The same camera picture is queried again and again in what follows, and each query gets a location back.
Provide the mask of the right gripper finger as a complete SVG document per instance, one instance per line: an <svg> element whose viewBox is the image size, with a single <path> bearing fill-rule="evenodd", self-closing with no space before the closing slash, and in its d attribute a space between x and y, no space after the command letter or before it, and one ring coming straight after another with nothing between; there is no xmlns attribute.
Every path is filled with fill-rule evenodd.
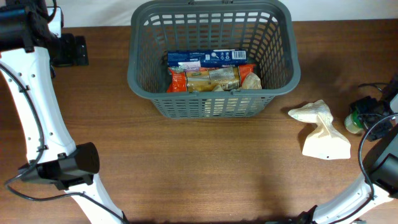
<svg viewBox="0 0 398 224"><path fill-rule="evenodd" d="M383 116L376 116L376 115L364 115L361 118L362 125L365 131L369 128L374 126L379 120L381 120ZM384 120L377 124L372 131L368 134L367 140L368 141L375 141L382 137L384 137L391 129L393 125L389 120Z"/></svg>
<svg viewBox="0 0 398 224"><path fill-rule="evenodd" d="M377 106L377 99L365 96L349 105L349 112L358 115L375 115L374 108Z"/></svg>

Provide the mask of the orange pasta package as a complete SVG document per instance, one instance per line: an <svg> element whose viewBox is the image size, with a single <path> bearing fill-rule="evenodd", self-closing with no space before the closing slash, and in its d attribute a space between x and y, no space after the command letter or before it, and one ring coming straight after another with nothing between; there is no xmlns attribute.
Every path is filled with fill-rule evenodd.
<svg viewBox="0 0 398 224"><path fill-rule="evenodd" d="M172 82L167 93L237 90L248 74L254 73L254 67L254 64L224 68L200 67L196 70L169 67Z"/></svg>

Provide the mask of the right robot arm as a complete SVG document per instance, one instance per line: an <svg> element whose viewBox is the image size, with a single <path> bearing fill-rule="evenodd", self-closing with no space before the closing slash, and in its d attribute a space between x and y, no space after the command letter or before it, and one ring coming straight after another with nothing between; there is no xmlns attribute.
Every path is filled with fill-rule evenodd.
<svg viewBox="0 0 398 224"><path fill-rule="evenodd" d="M345 128L361 134L358 146L359 177L329 202L302 212L295 223L354 223L372 208L397 198L397 76L384 83L380 99L366 96L352 102ZM317 125L303 146L305 156L347 159L350 143L332 125L324 101L289 111L289 116Z"/></svg>

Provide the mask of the beige pouch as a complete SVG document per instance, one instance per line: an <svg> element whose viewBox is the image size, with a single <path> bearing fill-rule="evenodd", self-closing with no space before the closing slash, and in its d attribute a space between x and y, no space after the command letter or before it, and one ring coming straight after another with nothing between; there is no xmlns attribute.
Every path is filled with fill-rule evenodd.
<svg viewBox="0 0 398 224"><path fill-rule="evenodd" d="M323 100L292 109L288 115L297 121L316 125L305 139L302 149L304 156L324 160L351 158L351 144L333 126L333 115Z"/></svg>
<svg viewBox="0 0 398 224"><path fill-rule="evenodd" d="M255 73L250 72L238 90L260 90L261 88L260 78ZM220 116L222 114L225 116L232 116L233 114L242 116L249 109L249 102L250 98L248 97L241 99L207 99L205 101L205 116Z"/></svg>

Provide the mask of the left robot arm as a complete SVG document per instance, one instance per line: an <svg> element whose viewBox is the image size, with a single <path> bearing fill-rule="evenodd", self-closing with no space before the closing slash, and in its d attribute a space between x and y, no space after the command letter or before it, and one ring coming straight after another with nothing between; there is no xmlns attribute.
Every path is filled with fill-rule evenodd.
<svg viewBox="0 0 398 224"><path fill-rule="evenodd" d="M85 38L63 34L63 12L44 0L1 2L1 75L13 97L24 131L27 162L17 180L54 185L71 197L92 223L126 223L100 177L92 142L77 145L55 96L57 67L88 64Z"/></svg>

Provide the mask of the blue cardboard box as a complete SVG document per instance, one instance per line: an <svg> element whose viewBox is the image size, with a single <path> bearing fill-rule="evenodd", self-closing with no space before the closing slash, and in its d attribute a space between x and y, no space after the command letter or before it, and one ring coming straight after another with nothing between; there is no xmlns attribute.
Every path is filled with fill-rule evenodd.
<svg viewBox="0 0 398 224"><path fill-rule="evenodd" d="M248 62L245 50L191 50L169 51L167 64L169 67L191 68L222 68L245 65Z"/></svg>

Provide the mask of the green lid jar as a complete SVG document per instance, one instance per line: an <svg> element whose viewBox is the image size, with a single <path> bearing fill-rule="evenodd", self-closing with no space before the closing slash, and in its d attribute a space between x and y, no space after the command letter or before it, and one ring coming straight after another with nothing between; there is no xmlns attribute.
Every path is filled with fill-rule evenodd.
<svg viewBox="0 0 398 224"><path fill-rule="evenodd" d="M364 131L358 115L358 112L354 111L345 118L345 128L352 134L359 134Z"/></svg>

